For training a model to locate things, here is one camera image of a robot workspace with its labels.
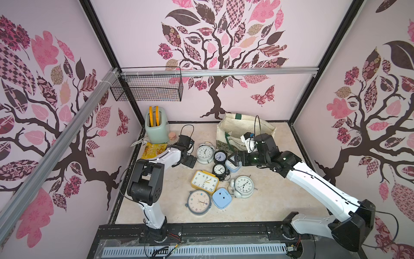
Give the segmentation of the yellow rectangular alarm clock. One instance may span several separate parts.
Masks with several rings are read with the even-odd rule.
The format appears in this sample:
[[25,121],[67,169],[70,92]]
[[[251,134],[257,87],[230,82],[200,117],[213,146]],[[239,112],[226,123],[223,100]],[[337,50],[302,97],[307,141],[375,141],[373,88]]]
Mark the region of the yellow rectangular alarm clock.
[[206,171],[196,171],[190,182],[192,188],[204,190],[210,195],[214,194],[219,183],[218,177]]

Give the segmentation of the grey round pastel clock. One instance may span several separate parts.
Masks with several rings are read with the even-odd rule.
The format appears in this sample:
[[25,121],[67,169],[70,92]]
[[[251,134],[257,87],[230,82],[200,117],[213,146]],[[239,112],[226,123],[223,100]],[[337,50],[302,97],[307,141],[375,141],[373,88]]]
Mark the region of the grey round pastel clock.
[[210,195],[203,190],[190,192],[185,206],[191,213],[197,216],[206,214],[212,205]]

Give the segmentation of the canvas tote bag green handles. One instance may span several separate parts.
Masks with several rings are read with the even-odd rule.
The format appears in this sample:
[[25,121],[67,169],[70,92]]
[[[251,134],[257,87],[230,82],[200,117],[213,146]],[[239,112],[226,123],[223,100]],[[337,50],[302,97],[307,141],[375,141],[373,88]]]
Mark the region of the canvas tote bag green handles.
[[246,133],[260,135],[266,133],[274,137],[276,127],[265,120],[251,115],[227,113],[217,125],[216,146],[228,153],[246,151],[246,144],[241,137]]

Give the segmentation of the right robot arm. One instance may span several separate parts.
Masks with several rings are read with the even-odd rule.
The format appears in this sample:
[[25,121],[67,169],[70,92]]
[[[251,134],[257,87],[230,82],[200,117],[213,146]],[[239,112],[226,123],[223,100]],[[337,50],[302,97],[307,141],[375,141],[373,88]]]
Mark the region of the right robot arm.
[[372,202],[359,201],[339,190],[291,151],[279,151],[274,138],[267,133],[256,136],[247,132],[240,139],[246,149],[233,153],[232,164],[276,172],[296,183],[331,212],[327,217],[291,212],[281,225],[286,239],[295,239],[300,234],[317,235],[333,239],[349,251],[360,250],[374,227],[376,207]]

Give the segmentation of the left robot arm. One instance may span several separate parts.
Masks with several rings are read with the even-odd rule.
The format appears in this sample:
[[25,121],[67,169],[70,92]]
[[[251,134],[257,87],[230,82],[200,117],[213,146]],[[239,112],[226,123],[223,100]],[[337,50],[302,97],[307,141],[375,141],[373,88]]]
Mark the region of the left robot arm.
[[194,141],[189,136],[180,135],[178,142],[152,159],[139,159],[127,185],[127,195],[142,208],[145,224],[151,230],[161,230],[166,224],[166,216],[157,203],[163,189],[166,169],[183,165],[194,168],[197,158],[191,155]]

